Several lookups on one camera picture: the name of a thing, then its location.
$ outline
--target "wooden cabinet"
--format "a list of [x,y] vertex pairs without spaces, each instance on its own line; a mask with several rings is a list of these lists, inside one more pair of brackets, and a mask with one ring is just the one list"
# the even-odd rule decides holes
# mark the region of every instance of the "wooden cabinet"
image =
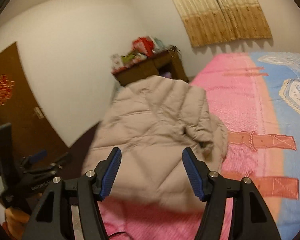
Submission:
[[130,68],[113,72],[120,85],[126,86],[132,82],[144,79],[160,73],[170,72],[173,79],[181,79],[188,82],[188,78],[179,58],[176,47],[162,51],[154,56],[133,65]]

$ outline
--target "metal screw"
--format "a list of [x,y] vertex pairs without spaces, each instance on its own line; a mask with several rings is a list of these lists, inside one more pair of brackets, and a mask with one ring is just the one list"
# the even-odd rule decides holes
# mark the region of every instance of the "metal screw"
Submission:
[[252,182],[252,180],[250,178],[248,178],[248,177],[245,177],[245,178],[243,178],[243,182],[245,184],[250,184]]
[[216,171],[210,171],[210,172],[209,172],[209,175],[210,175],[210,177],[212,177],[212,178],[216,178],[216,177],[219,176],[219,173],[217,173]]
[[59,183],[60,181],[61,181],[60,177],[54,177],[52,180],[53,183]]
[[94,174],[95,174],[94,171],[87,171],[86,176],[91,178],[94,176]]

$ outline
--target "wire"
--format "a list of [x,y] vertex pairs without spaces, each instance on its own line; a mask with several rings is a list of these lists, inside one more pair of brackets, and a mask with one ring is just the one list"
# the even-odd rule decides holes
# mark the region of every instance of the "wire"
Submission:
[[116,232],[116,233],[114,233],[114,234],[111,234],[111,235],[109,235],[109,239],[111,238],[111,237],[114,237],[114,236],[118,236],[118,235],[122,235],[122,234],[126,234],[129,238],[130,238],[130,240],[134,240],[133,239],[133,237],[131,236],[131,235],[129,235],[127,232]]

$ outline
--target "beige curtain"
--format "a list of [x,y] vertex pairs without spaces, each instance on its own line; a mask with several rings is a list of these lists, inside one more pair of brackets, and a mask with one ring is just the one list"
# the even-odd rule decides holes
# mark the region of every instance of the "beige curtain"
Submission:
[[272,38],[258,0],[173,0],[192,47]]

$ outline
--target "wooden door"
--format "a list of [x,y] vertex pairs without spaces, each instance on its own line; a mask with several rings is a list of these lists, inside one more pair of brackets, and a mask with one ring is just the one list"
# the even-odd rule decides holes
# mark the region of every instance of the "wooden door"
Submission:
[[68,150],[31,92],[16,43],[0,53],[0,125],[7,122],[12,124],[15,160],[47,150],[48,156],[39,164],[43,166]]

